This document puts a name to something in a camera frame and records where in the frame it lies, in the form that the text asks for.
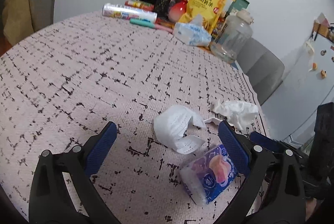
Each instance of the red package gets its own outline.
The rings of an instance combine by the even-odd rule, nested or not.
[[[140,9],[146,10],[146,11],[153,11],[153,9],[154,9],[154,5],[152,5],[150,3],[145,3],[145,2],[142,2],[142,1],[138,1],[138,0],[125,1],[124,5],[129,6],[129,7],[140,8]]]

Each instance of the silver screw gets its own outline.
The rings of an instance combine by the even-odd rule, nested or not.
[[[81,146],[74,146],[72,151],[73,152],[80,152],[81,151]]]
[[[42,156],[48,156],[49,155],[49,150],[44,150],[43,152],[42,152]]]
[[[288,156],[293,156],[293,152],[291,150],[286,150],[285,153],[288,155]]]
[[[255,150],[256,152],[262,152],[262,147],[259,146],[259,145],[255,145],[255,146],[254,146],[254,150]]]

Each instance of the table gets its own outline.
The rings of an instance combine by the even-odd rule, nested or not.
[[[100,12],[53,24],[0,58],[0,179],[28,218],[30,185],[45,149],[69,151],[99,133],[108,121],[118,137],[91,180],[122,223],[213,223],[243,181],[236,180],[205,207],[184,191],[178,169],[220,144],[214,124],[190,128],[206,140],[181,155],[159,144],[153,118],[173,104],[212,117],[215,98],[256,103],[240,71],[165,31],[105,18]],[[268,134],[263,114],[243,134]],[[85,213],[65,176],[78,211]],[[259,191],[251,212],[265,191]]]

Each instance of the brown towel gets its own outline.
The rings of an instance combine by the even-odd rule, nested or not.
[[[29,0],[5,0],[2,11],[3,33],[14,46],[34,33],[31,24]]]

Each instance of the teal handle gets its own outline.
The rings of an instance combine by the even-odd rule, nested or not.
[[[143,20],[138,20],[138,19],[130,19],[130,23],[155,28],[155,24],[151,23],[151,22],[148,22],[148,21],[143,21]]]

